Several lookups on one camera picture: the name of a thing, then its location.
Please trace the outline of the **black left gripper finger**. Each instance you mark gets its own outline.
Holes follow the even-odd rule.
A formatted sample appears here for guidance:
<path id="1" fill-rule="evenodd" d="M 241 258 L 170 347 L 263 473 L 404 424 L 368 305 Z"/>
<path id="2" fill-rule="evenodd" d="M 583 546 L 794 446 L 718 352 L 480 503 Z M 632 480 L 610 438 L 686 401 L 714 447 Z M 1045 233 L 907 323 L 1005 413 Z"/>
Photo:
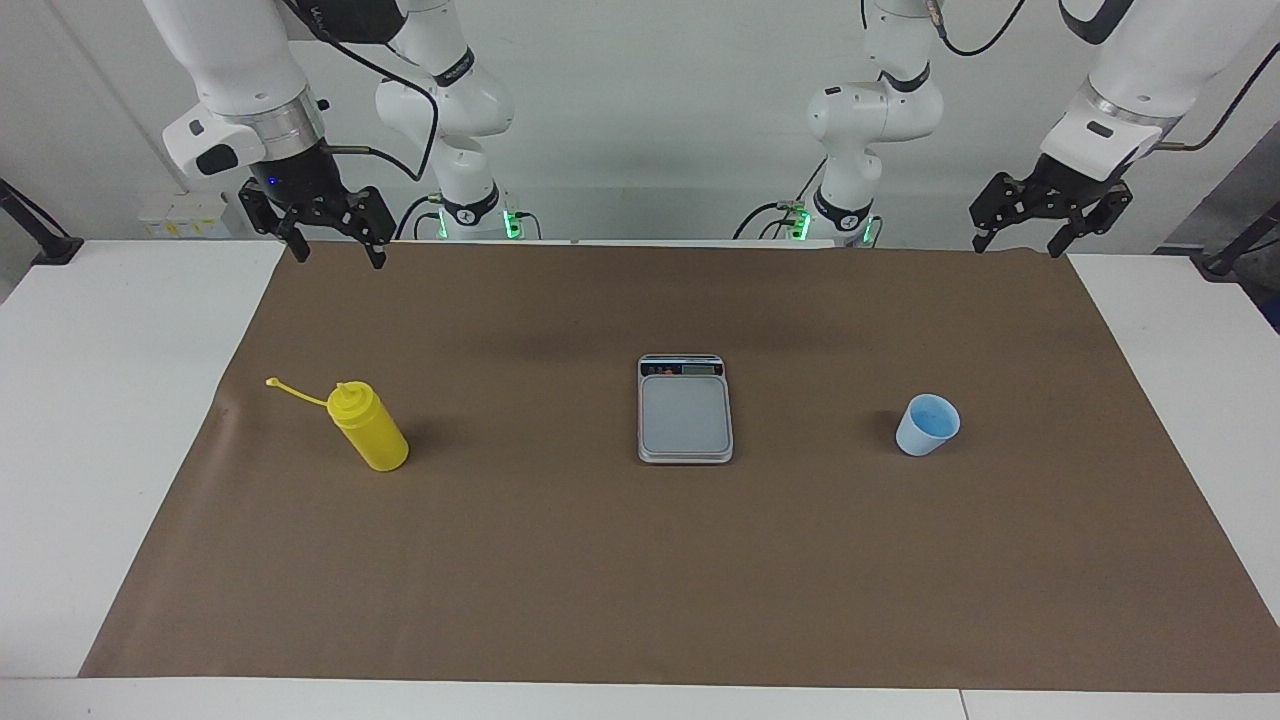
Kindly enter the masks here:
<path id="1" fill-rule="evenodd" d="M 1087 234 L 1106 234 L 1133 200 L 1128 183 L 1114 183 L 1092 202 L 1061 199 L 1055 202 L 1065 211 L 1065 224 L 1048 242 L 1051 258 L 1062 256 L 1073 242 Z"/>
<path id="2" fill-rule="evenodd" d="M 1009 173 L 997 173 L 969 206 L 975 252 L 984 252 L 995 236 L 1011 225 L 1039 217 L 1046 199 L 1046 184 L 1034 176 L 1018 179 Z"/>

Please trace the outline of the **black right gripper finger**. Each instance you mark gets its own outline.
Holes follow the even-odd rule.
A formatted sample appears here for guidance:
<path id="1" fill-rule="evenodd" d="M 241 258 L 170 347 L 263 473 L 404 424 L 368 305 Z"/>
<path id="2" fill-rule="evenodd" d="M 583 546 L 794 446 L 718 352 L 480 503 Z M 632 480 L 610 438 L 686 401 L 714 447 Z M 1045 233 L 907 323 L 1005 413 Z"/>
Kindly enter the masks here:
<path id="1" fill-rule="evenodd" d="M 384 268 L 387 246 L 396 236 L 396 219 L 380 191 L 372 186 L 347 193 L 340 233 L 357 241 L 375 270 Z"/>
<path id="2" fill-rule="evenodd" d="M 259 182 L 244 182 L 238 199 L 256 233 L 271 236 L 284 243 L 298 263 L 308 259 L 310 246 L 297 228 L 300 213 L 294 204 L 274 201 Z"/>

